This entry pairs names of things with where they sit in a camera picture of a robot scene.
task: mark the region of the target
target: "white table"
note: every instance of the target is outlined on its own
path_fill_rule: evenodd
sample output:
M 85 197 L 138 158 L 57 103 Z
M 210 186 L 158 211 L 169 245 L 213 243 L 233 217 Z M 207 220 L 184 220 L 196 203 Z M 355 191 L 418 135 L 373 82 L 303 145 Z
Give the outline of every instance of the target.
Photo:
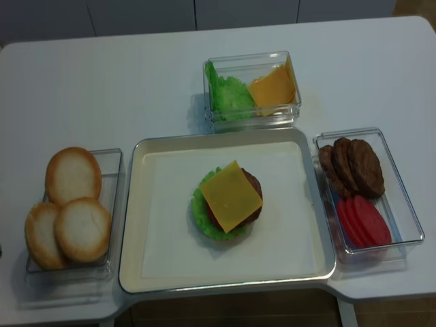
M 303 100 L 297 126 L 308 137 L 353 127 L 383 131 L 426 233 L 405 267 L 348 273 L 338 266 L 324 284 L 286 287 L 322 287 L 348 301 L 436 293 L 436 35 L 427 21 L 102 37 L 0 52 L 0 325 L 101 320 L 151 298 L 126 296 L 117 278 L 29 291 L 23 226 L 42 196 L 46 164 L 55 151 L 78 145 L 119 147 L 127 167 L 141 139 L 202 132 L 202 63 L 271 50 L 291 53 Z M 98 287 L 99 296 L 73 296 L 81 287 Z

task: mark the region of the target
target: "red tomato slice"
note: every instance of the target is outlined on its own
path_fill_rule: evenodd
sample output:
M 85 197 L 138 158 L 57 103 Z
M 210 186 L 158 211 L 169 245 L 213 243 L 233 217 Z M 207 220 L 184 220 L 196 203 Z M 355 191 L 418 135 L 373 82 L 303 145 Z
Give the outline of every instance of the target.
M 356 234 L 359 235 L 364 247 L 373 247 L 375 245 L 375 242 L 366 233 L 365 229 L 363 228 L 363 225 L 358 219 L 353 198 L 347 198 L 345 202 L 345 214 L 348 217 L 350 225 L 353 226 L 353 229 L 356 231 Z
M 374 245 L 390 244 L 392 237 L 389 227 L 374 205 L 362 196 L 356 196 L 354 206 L 365 236 L 369 236 Z
M 336 210 L 338 212 L 339 221 L 341 222 L 341 225 L 343 226 L 345 233 L 347 233 L 349 239 L 353 242 L 357 248 L 365 247 L 365 244 L 363 243 L 362 239 L 356 233 L 355 228 L 349 221 L 349 217 L 346 214 L 345 211 L 345 201 L 339 200 L 338 204 L 336 205 Z

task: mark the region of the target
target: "hamburger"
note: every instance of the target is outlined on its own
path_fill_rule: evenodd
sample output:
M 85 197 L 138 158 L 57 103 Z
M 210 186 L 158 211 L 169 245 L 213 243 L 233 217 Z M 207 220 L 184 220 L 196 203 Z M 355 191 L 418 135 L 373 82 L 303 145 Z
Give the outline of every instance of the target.
M 191 200 L 197 226 L 209 238 L 231 240 L 247 232 L 263 207 L 260 182 L 233 161 L 209 172 Z

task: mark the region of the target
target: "stack of buns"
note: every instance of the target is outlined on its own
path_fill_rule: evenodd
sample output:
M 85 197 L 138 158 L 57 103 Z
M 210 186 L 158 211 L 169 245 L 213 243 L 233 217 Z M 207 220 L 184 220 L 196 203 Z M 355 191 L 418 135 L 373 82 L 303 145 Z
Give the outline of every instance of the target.
M 90 152 L 71 147 L 53 156 L 46 172 L 50 202 L 36 204 L 25 224 L 27 248 L 40 268 L 92 262 L 106 252 L 112 218 L 98 201 L 101 189 L 102 172 Z

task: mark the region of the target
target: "lettuce leaf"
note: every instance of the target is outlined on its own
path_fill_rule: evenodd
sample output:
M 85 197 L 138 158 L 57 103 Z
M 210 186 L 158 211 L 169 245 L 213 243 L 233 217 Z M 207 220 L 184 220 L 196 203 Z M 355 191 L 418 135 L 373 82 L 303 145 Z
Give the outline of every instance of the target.
M 210 61 L 207 62 L 204 71 L 212 92 L 212 110 L 217 120 L 233 121 L 253 116 L 250 112 L 241 112 L 254 107 L 247 85 L 235 77 L 218 77 Z

